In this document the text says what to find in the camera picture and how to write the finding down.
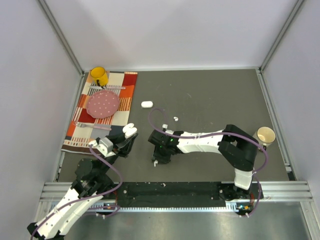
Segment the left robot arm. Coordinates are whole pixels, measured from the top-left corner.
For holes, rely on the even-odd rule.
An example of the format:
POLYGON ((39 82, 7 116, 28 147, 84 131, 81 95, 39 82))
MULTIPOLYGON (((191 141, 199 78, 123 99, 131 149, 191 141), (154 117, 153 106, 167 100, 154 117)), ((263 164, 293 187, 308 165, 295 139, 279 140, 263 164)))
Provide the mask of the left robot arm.
POLYGON ((95 159, 82 159, 78 163, 76 179, 70 185, 60 202, 43 219, 32 222, 27 230, 31 239, 62 240, 71 226, 89 208, 102 198, 109 198, 123 184, 123 178, 115 184, 107 175, 113 170, 117 158, 126 158, 138 133, 120 133, 114 136, 96 138, 89 143, 89 151, 95 159))

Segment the white charging case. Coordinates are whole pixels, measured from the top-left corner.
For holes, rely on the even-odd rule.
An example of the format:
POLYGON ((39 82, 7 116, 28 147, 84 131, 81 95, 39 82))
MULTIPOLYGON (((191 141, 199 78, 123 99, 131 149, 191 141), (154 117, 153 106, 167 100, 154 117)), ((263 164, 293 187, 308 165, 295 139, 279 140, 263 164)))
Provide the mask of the white charging case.
POLYGON ((122 128, 122 132, 126 139, 132 137, 134 134, 138 132, 138 129, 135 127, 133 123, 128 123, 122 128))
POLYGON ((142 101, 140 106, 144 109, 149 109, 149 108, 152 108, 154 105, 154 103, 152 101, 142 101))

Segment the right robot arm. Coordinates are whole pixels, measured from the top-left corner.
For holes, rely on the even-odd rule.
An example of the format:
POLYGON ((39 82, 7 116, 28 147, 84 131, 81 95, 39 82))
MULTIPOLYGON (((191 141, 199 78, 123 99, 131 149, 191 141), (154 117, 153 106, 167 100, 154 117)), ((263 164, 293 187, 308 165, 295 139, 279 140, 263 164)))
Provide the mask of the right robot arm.
POLYGON ((154 145, 152 161, 156 164, 168 164, 171 162, 171 156, 177 154, 222 155, 234 168, 234 194, 239 198, 245 198, 252 191, 259 142, 233 124, 210 133, 172 131, 166 128, 160 131, 153 130, 148 142, 154 145))

